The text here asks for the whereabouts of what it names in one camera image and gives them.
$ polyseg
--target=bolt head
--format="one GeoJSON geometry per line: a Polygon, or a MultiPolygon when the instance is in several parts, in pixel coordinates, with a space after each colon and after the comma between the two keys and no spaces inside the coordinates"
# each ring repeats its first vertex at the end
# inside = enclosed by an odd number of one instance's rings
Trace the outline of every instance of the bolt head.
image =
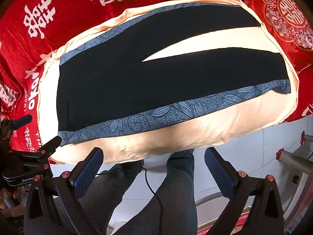
{"type": "Polygon", "coordinates": [[[69,175],[71,175],[71,173],[69,171],[65,171],[65,172],[62,173],[62,177],[63,178],[68,178],[69,175]]]}
{"type": "Polygon", "coordinates": [[[36,175],[36,176],[34,176],[34,181],[39,181],[41,179],[41,176],[40,175],[36,175]]]}
{"type": "Polygon", "coordinates": [[[244,172],[244,171],[238,171],[238,175],[240,176],[240,177],[242,177],[242,178],[244,178],[244,177],[246,177],[247,176],[247,174],[244,172]]]}
{"type": "Polygon", "coordinates": [[[275,180],[272,175],[267,175],[266,178],[267,178],[269,181],[271,181],[271,182],[273,182],[273,181],[275,180]]]}

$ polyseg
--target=red bedspread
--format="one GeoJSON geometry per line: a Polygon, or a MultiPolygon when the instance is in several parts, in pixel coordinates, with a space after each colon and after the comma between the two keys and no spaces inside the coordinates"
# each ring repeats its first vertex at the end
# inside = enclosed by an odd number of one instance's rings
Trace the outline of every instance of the red bedspread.
{"type": "Polygon", "coordinates": [[[12,147],[36,151],[42,144],[38,82],[52,51],[127,8],[163,1],[168,0],[15,0],[0,20],[1,115],[15,119],[30,113],[33,122],[14,133],[12,147]]]}
{"type": "Polygon", "coordinates": [[[299,104],[286,121],[313,113],[313,30],[294,0],[247,2],[289,58],[300,80],[299,104]]]}

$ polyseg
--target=person's leg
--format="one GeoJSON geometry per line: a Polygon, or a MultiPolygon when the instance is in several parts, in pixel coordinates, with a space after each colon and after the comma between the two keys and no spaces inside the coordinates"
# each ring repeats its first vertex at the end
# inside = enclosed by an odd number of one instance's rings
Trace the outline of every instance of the person's leg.
{"type": "MultiPolygon", "coordinates": [[[[102,171],[101,174],[104,175],[95,177],[85,197],[79,199],[79,203],[87,216],[104,234],[106,234],[106,228],[114,209],[121,203],[124,193],[142,171],[142,166],[143,161],[141,160],[116,164],[109,171],[102,171]]],[[[76,234],[62,207],[61,201],[58,198],[54,201],[62,224],[76,234]]]]}
{"type": "MultiPolygon", "coordinates": [[[[191,152],[174,153],[167,161],[167,176],[156,195],[164,208],[162,235],[196,235],[197,210],[194,200],[194,157],[191,152]]],[[[116,235],[159,235],[160,205],[153,197],[147,206],[116,235]]]]}

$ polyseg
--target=blue gripper pad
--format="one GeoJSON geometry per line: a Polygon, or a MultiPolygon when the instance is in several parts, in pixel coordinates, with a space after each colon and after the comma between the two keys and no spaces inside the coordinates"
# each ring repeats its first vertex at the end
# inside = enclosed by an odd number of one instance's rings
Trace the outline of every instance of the blue gripper pad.
{"type": "Polygon", "coordinates": [[[239,180],[234,167],[220,156],[214,147],[209,147],[204,154],[204,161],[210,170],[224,197],[232,199],[239,180]]]}
{"type": "Polygon", "coordinates": [[[103,151],[95,147],[84,161],[79,162],[72,170],[70,184],[76,200],[85,196],[94,177],[103,163],[103,151]]]}

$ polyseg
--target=hand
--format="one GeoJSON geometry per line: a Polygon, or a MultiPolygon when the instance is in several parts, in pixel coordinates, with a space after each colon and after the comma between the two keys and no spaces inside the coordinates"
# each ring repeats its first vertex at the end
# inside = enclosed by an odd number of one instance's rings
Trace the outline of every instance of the hand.
{"type": "MultiPolygon", "coordinates": [[[[13,198],[17,199],[19,196],[25,193],[25,189],[23,186],[18,187],[13,192],[13,198]]],[[[5,217],[19,217],[25,214],[25,208],[23,204],[14,207],[8,208],[3,199],[11,198],[12,194],[5,188],[0,190],[0,210],[5,217]]]]}

